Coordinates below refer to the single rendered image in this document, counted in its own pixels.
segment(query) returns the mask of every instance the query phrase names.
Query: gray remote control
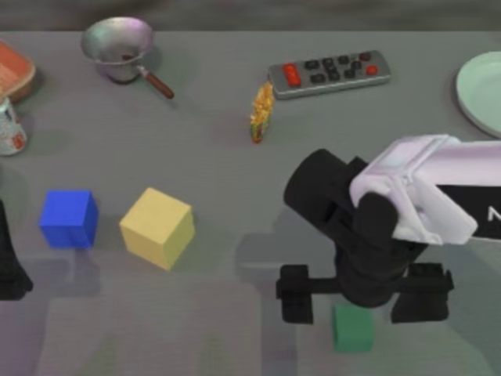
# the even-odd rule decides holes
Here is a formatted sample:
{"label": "gray remote control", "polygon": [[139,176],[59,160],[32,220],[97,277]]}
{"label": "gray remote control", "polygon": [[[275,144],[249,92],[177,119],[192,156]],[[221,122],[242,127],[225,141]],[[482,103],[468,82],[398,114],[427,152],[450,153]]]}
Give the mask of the gray remote control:
{"label": "gray remote control", "polygon": [[313,96],[390,81],[390,67],[379,51],[273,65],[269,80],[277,99]]}

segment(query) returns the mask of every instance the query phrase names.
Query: plate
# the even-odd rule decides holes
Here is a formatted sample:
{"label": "plate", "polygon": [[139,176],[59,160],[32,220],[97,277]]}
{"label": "plate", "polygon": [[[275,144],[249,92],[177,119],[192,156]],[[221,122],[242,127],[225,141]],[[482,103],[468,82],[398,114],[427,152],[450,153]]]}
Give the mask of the plate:
{"label": "plate", "polygon": [[465,115],[484,132],[501,138],[501,52],[487,52],[465,63],[456,91]]}

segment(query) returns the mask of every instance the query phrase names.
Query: gray table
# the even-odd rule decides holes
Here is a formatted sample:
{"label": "gray table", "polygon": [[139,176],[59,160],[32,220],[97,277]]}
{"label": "gray table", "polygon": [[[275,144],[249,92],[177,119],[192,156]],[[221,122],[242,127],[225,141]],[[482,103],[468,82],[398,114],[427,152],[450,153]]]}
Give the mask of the gray table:
{"label": "gray table", "polygon": [[[501,374],[501,248],[432,247],[457,289],[450,320],[393,326],[374,311],[371,353],[330,343],[328,298],[313,326],[280,320],[281,262],[332,273],[333,248],[284,208],[294,168],[321,147],[372,158],[394,139],[488,137],[451,97],[460,65],[499,49],[483,33],[158,34],[149,65],[177,93],[96,75],[78,34],[0,34],[31,56],[39,90],[18,107],[31,144],[2,160],[0,195],[35,290],[0,303],[2,376],[491,376]],[[382,50],[384,87],[277,103],[272,129],[251,143],[247,118],[271,63]],[[148,186],[193,205],[197,235],[166,273],[124,249],[118,221]],[[49,249],[37,220],[47,190],[90,189],[101,219],[88,253]]]}

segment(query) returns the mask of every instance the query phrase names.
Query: block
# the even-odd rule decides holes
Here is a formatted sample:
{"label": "block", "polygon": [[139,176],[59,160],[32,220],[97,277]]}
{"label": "block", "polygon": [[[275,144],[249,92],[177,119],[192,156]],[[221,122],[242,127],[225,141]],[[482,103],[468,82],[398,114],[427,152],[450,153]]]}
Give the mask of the block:
{"label": "block", "polygon": [[131,253],[170,270],[195,236],[190,205],[148,188],[120,221]]}
{"label": "block", "polygon": [[370,309],[356,305],[336,305],[332,310],[334,349],[342,353],[364,353],[374,343]]}
{"label": "block", "polygon": [[91,248],[99,210],[89,190],[51,190],[39,226],[52,248]]}

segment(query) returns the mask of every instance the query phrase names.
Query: white mug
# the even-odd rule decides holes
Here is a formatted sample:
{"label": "white mug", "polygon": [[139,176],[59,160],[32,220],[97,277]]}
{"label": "white mug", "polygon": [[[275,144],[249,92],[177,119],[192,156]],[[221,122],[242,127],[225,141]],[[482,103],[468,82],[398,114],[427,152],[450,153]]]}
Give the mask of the white mug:
{"label": "white mug", "polygon": [[0,156],[14,155],[24,149],[26,132],[21,126],[14,106],[0,92]]}

